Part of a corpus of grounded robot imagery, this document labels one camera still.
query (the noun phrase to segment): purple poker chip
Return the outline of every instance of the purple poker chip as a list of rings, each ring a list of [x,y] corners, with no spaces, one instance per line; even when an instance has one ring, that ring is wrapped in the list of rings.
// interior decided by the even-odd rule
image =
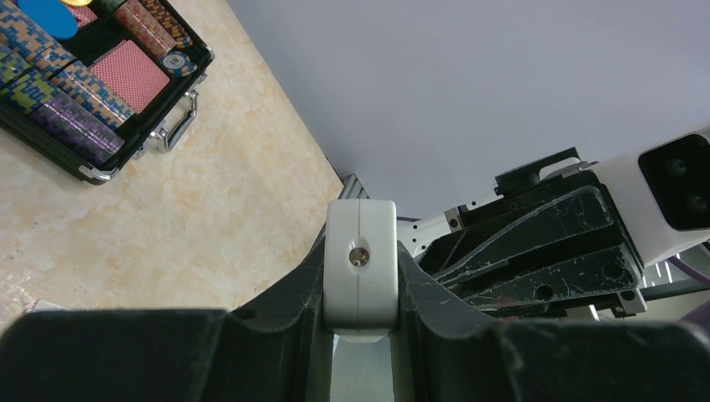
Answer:
[[[42,104],[29,118],[95,165],[104,164],[124,143],[64,92]]]

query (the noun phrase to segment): camera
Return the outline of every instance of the camera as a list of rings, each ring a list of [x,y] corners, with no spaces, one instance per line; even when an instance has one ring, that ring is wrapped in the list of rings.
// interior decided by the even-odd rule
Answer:
[[[710,124],[592,167],[645,266],[710,239]]]

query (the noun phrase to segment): bolt hole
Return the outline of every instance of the bolt hole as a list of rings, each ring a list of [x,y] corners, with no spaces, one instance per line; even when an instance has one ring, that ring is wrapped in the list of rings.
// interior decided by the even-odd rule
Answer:
[[[540,301],[548,301],[553,298],[554,292],[553,288],[548,286],[548,285],[542,285],[538,286],[537,289],[535,289],[535,293],[533,294],[535,296],[536,300]]]
[[[687,165],[682,159],[671,159],[668,162],[668,171],[672,176],[679,178],[680,176],[686,174]]]
[[[237,316],[239,319],[242,321],[246,320],[251,320],[252,318],[256,318],[256,312],[254,310],[251,310],[249,308],[238,308],[234,310],[233,314]]]
[[[624,276],[624,270],[616,264],[606,265],[601,269],[601,273],[608,279],[621,279]]]
[[[633,291],[622,291],[621,298],[626,300],[627,302],[630,302],[636,299],[636,294]]]
[[[703,214],[707,211],[707,201],[698,195],[688,195],[687,206],[694,214]]]

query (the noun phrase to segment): white wall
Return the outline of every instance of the white wall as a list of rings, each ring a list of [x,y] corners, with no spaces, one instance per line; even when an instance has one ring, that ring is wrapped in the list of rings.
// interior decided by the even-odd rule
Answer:
[[[229,2],[336,169],[408,216],[710,120],[707,0]]]

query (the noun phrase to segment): marble countertop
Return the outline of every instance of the marble countertop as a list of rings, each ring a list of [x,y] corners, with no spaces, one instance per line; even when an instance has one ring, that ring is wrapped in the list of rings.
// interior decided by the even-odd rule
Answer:
[[[342,185],[224,0],[172,0],[217,55],[176,149],[100,187],[0,133],[0,329],[68,308],[244,304],[298,264]]]

